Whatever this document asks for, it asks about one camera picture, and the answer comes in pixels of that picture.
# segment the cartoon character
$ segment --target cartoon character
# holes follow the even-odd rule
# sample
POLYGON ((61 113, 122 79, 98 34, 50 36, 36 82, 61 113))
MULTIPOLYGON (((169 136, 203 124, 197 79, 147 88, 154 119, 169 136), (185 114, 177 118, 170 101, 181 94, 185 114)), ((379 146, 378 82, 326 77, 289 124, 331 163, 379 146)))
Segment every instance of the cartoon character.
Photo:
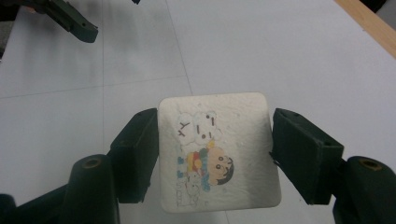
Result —
POLYGON ((198 203, 200 191, 223 185, 233 177, 233 160, 215 140, 221 138, 217 115, 213 111, 178 117, 176 135, 181 144, 177 158, 177 205, 198 203))
POLYGON ((194 116, 183 113, 177 120, 177 138, 182 146, 195 143, 204 146, 210 140, 219 140, 221 131, 216 125, 215 112, 198 112, 194 116))
POLYGON ((201 189, 201 177, 196 172, 187 172, 177 181, 177 206, 196 206, 201 189))
POLYGON ((202 177, 202 185, 205 191, 210 191, 210 186, 223 185, 233 177, 233 159, 226 156, 224 150, 215 147, 210 142, 206 148, 201 149, 202 155, 207 155, 203 165, 205 174, 202 177))
MULTIPOLYGON (((195 172, 202 178, 202 189, 210 191, 210 186, 223 185, 233 177, 233 159, 225 155, 224 150, 215 147, 214 141, 199 152, 190 152, 186 159, 177 158, 179 165, 185 164, 186 171, 195 172)), ((177 171, 177 177, 186 176, 177 171)))

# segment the cartoon boy face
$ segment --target cartoon boy face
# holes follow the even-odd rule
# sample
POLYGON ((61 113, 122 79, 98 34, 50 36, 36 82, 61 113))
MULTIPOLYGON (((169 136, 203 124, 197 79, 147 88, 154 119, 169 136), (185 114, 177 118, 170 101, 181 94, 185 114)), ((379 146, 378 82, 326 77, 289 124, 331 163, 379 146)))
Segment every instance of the cartoon boy face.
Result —
POLYGON ((223 185, 233 177, 233 160, 219 147, 208 150, 207 171, 210 185, 223 185))

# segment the drawing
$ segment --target drawing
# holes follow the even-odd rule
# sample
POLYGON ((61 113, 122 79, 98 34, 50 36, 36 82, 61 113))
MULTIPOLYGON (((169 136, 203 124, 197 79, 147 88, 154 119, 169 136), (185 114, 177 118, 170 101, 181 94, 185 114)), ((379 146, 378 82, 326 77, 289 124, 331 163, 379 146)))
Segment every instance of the drawing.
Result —
POLYGON ((214 111, 181 114, 176 136, 182 151, 177 157, 177 206, 196 206, 201 190, 230 181, 233 160, 215 146, 222 133, 214 111))

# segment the gray tile floor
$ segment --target gray tile floor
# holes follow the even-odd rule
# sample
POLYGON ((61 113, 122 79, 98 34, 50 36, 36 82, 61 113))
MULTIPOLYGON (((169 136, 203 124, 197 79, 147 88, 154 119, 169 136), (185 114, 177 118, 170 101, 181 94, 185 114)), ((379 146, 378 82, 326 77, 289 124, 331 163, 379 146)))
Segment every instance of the gray tile floor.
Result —
MULTIPOLYGON (((383 21, 396 30, 396 0, 388 0, 376 13, 383 21)), ((0 21, 0 62, 5 52, 13 21, 0 21)))

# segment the white foam block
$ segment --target white foam block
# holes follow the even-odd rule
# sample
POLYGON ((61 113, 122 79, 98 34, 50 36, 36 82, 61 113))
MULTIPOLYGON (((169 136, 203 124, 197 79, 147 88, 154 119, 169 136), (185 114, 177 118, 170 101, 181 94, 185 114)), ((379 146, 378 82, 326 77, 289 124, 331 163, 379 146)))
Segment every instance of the white foam block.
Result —
POLYGON ((248 92, 164 99, 159 106, 161 200, 172 213, 280 203, 268 106, 248 92))

